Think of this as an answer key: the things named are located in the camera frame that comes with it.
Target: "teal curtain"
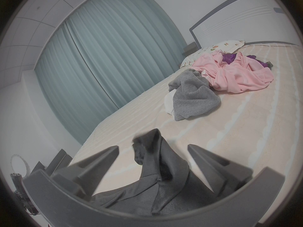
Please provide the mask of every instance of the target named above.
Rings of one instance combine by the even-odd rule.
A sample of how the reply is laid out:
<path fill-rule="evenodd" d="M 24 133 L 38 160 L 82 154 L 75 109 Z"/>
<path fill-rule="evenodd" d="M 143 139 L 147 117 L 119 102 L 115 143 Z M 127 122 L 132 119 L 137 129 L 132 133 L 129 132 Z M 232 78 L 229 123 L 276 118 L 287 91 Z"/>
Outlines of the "teal curtain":
<path fill-rule="evenodd" d="M 55 32 L 35 71 L 83 144 L 102 120 L 178 70 L 185 46 L 154 0 L 89 0 Z"/>

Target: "clothing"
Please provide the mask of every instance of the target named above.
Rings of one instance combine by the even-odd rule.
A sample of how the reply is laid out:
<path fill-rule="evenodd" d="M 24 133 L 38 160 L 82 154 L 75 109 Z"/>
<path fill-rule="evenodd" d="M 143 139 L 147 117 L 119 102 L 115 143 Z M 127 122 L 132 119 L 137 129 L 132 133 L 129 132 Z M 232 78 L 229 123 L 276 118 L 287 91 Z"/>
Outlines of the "clothing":
<path fill-rule="evenodd" d="M 230 65 L 223 61 L 222 51 L 204 53 L 191 67 L 199 72 L 206 71 L 210 85 L 218 91 L 241 93 L 246 90 L 266 88 L 274 79 L 271 70 L 259 62 L 238 52 Z"/>
<path fill-rule="evenodd" d="M 169 83 L 169 91 L 176 89 L 173 97 L 175 120 L 198 116 L 216 108 L 221 99 L 209 88 L 206 78 L 193 69 L 183 71 Z"/>
<path fill-rule="evenodd" d="M 229 65 L 230 63 L 232 63 L 235 60 L 236 55 L 237 54 L 223 54 L 223 61 L 226 62 Z M 260 60 L 257 60 L 256 59 L 257 57 L 255 55 L 248 55 L 247 57 L 256 60 L 263 67 L 269 67 L 269 69 L 272 68 L 272 64 L 270 62 L 264 63 L 264 62 L 262 62 Z"/>
<path fill-rule="evenodd" d="M 120 189 L 94 195 L 91 203 L 124 213 L 156 216 L 178 214 L 216 201 L 214 193 L 190 170 L 158 129 L 134 138 L 140 179 Z"/>
<path fill-rule="evenodd" d="M 170 91 L 166 96 L 164 97 L 164 107 L 165 107 L 165 112 L 168 114 L 175 116 L 174 112 L 174 103 L 173 103 L 173 97 L 176 92 L 176 89 L 173 89 Z"/>

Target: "black fabric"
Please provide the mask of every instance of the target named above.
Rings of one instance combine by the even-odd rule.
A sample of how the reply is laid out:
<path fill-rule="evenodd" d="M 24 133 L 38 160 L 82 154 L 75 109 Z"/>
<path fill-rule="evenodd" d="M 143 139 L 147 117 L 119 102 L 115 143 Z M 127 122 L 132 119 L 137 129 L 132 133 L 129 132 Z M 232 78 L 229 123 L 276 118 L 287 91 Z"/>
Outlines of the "black fabric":
<path fill-rule="evenodd" d="M 215 195 L 190 170 L 158 129 L 134 138 L 135 161 L 142 165 L 140 179 L 120 189 L 94 195 L 98 207 L 153 216 L 194 210 L 216 201 Z"/>

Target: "pink sweatshirt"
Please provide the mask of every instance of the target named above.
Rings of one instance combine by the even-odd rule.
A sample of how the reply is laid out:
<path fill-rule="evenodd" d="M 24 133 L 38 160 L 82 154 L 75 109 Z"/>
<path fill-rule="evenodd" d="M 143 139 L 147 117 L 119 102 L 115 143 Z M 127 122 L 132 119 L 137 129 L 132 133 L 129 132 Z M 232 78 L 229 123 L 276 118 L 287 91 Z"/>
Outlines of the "pink sweatshirt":
<path fill-rule="evenodd" d="M 202 73 L 211 86 L 218 91 L 242 93 L 246 90 L 259 90 L 267 87 L 274 75 L 267 67 L 264 68 L 254 59 L 244 56 L 241 52 L 230 65 L 222 62 L 221 50 L 204 53 L 191 68 Z"/>

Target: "white garment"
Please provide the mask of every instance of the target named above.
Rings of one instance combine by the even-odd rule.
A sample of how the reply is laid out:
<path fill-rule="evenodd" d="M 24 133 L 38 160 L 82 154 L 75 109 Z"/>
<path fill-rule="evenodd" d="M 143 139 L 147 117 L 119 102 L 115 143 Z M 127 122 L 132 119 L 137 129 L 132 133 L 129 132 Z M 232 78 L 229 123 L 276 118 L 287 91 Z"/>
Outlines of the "white garment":
<path fill-rule="evenodd" d="M 174 103 L 173 103 L 173 97 L 174 94 L 176 92 L 177 89 L 173 89 L 172 91 L 170 91 L 168 94 L 165 95 L 164 98 L 164 107 L 165 107 L 165 112 L 167 112 L 168 114 L 175 116 L 174 113 Z"/>

